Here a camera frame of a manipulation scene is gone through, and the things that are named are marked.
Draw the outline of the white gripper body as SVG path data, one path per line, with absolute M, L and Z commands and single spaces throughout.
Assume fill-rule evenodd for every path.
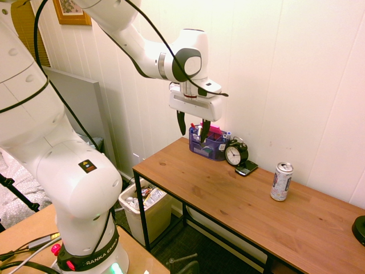
M 188 98 L 180 91 L 180 85 L 170 83 L 169 106 L 172 109 L 190 114 L 211 122 L 222 117 L 222 100 L 219 96 Z

